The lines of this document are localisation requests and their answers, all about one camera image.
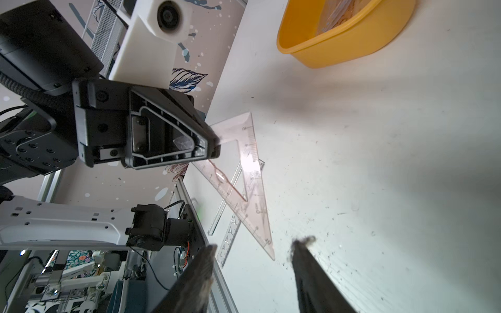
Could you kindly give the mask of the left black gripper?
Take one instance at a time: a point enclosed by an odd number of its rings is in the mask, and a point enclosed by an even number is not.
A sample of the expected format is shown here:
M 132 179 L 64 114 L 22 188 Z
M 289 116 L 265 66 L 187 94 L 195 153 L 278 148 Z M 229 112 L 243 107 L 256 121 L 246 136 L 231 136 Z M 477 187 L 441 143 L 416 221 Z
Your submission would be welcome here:
M 1 85 L 23 101 L 1 122 L 2 168 L 66 168 L 81 160 L 141 170 L 220 157 L 219 137 L 184 93 L 100 78 L 77 78 L 58 96 L 8 76 Z

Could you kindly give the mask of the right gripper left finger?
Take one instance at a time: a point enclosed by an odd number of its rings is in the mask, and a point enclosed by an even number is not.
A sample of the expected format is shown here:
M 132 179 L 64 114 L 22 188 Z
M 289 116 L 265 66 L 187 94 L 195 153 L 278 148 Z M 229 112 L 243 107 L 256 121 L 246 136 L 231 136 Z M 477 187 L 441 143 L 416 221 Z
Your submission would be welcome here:
M 200 249 L 153 312 L 207 312 L 216 250 L 216 245 Z

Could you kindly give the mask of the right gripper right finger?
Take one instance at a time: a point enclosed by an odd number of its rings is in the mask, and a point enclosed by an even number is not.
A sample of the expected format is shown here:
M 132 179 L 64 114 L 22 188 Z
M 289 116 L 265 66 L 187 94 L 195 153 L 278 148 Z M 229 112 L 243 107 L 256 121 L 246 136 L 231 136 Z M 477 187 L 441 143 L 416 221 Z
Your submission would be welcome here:
M 291 245 L 291 263 L 297 288 L 300 312 L 350 312 L 355 309 L 340 293 L 311 254 L 308 245 L 315 237 L 295 239 Z

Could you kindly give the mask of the thin clear straight ruler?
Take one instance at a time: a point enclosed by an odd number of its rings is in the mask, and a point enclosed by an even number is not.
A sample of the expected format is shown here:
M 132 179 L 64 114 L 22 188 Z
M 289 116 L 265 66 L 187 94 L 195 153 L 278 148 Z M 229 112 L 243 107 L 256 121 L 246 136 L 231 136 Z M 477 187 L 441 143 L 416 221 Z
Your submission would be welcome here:
M 238 164 L 237 168 L 236 168 L 236 171 L 231 179 L 231 184 L 232 185 L 235 185 L 235 183 L 237 182 L 238 178 L 240 177 L 241 175 L 241 172 L 242 172 L 242 168 L 241 168 L 241 164 Z M 227 203 L 223 200 L 221 203 L 220 203 L 220 206 L 216 212 L 216 215 L 211 223 L 211 226 L 210 226 L 210 229 L 207 231 L 207 234 L 209 236 L 212 236 L 219 224 L 219 221 L 220 221 L 220 218 L 222 217 L 223 215 L 223 212 L 225 210 L 227 206 Z

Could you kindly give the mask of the pink triangle set square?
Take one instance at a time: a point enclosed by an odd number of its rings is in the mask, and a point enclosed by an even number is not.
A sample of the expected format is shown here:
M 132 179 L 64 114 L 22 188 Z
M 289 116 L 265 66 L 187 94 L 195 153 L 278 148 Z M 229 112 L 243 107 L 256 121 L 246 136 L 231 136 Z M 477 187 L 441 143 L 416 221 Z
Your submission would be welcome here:
M 267 255 L 275 260 L 252 114 L 246 112 L 221 121 L 213 125 L 212 129 L 221 144 L 237 143 L 246 196 L 237 191 L 210 159 L 193 162 L 193 165 L 210 182 Z

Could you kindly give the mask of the long pink ruler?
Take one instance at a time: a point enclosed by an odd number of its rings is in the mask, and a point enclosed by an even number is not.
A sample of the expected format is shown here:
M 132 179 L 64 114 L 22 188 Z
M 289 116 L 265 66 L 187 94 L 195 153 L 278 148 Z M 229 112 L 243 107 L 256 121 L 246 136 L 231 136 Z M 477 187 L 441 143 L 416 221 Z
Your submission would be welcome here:
M 328 0 L 322 8 L 317 35 L 340 26 L 364 9 L 371 0 Z

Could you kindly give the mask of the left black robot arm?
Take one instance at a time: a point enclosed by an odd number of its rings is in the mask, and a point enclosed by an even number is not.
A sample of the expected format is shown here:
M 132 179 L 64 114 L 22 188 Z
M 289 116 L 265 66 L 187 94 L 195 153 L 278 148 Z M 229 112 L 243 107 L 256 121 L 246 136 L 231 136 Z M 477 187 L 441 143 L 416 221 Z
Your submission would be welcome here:
M 1 122 L 1 248 L 158 251 L 196 243 L 192 218 L 161 206 L 91 209 L 16 196 L 10 182 L 77 160 L 148 168 L 214 159 L 216 134 L 193 98 L 170 89 L 184 1 L 137 1 L 119 13 L 126 34 L 108 78 L 103 64 L 50 1 L 1 2 L 1 85 L 23 105 Z

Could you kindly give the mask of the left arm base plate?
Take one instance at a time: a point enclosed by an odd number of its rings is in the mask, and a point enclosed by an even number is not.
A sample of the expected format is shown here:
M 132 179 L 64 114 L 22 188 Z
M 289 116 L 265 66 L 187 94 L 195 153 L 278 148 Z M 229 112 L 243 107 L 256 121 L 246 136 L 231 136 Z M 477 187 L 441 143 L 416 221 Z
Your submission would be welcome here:
M 187 270 L 199 250 L 211 245 L 183 182 L 179 182 L 176 189 L 177 201 L 166 207 L 154 204 L 134 207 L 133 225 L 125 232 L 129 237 L 126 246 L 134 252 L 140 249 L 158 252 L 166 246 L 180 250 L 181 256 L 173 262 L 176 281 L 165 289 L 166 295 Z M 213 278 L 207 312 L 237 312 L 237 306 L 216 261 L 216 253 Z

